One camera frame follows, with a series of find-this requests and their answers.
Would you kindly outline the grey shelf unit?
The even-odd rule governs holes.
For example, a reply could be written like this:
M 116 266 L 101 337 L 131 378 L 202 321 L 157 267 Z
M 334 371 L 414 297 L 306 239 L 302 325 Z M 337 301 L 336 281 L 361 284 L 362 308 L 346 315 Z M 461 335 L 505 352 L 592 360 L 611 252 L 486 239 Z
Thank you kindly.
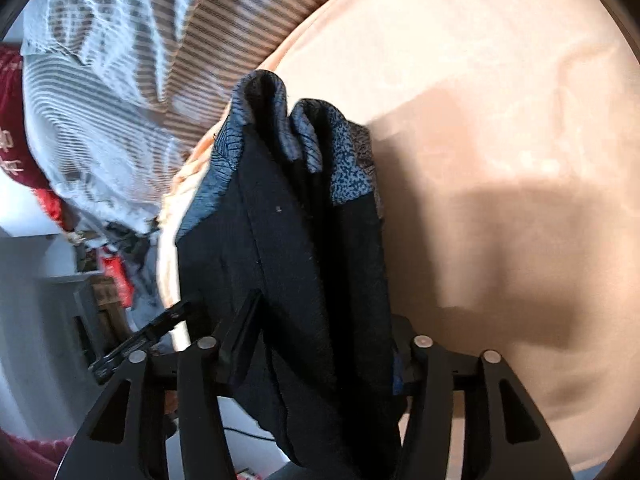
M 91 364 L 131 332 L 113 281 L 78 272 L 65 237 L 2 238 L 2 429 L 37 440 L 74 434 L 102 391 Z

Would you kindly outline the red patterned cloth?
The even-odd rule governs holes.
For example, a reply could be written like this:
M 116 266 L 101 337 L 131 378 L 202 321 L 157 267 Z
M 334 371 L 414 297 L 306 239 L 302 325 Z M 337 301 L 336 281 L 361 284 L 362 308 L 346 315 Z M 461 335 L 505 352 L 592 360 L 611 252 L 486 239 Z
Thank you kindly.
M 32 157 L 24 121 L 23 58 L 13 44 L 1 45 L 1 170 L 34 194 L 40 209 L 65 230 L 64 203 Z

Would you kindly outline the red packages on floor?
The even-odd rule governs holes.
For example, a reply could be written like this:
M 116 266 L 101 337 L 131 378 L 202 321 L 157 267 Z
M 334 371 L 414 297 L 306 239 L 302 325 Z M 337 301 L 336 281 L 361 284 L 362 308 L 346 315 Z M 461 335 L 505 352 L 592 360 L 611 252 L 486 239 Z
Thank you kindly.
M 134 304 L 134 285 L 128 278 L 124 260 L 109 252 L 100 252 L 99 260 L 104 274 L 114 281 L 120 303 L 124 308 L 131 308 Z

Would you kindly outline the black pants grey waistband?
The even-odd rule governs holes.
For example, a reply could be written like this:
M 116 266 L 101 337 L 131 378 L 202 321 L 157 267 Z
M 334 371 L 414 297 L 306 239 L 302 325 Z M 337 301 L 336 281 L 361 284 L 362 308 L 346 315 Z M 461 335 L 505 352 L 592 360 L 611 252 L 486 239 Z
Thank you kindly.
M 400 451 L 381 226 L 368 130 L 245 76 L 176 236 L 180 290 L 204 300 L 195 336 L 259 292 L 232 396 L 332 479 L 393 478 Z

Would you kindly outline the grey white striped blanket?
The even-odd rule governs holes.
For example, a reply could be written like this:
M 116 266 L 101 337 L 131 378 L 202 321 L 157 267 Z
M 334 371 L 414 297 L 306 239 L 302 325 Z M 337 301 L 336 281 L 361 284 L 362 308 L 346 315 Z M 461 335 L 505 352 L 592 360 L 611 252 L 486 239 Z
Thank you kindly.
M 146 232 L 232 88 L 328 0 L 30 0 L 29 147 L 54 192 Z

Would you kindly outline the peach bed sheet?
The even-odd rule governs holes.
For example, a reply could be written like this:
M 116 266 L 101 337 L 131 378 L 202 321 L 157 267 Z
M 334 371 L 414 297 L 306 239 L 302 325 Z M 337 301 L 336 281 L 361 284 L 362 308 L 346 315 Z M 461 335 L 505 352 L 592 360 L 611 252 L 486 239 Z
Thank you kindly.
M 639 66 L 597 0 L 331 0 L 265 60 L 373 136 L 399 312 L 496 346 L 572 467 L 639 402 Z

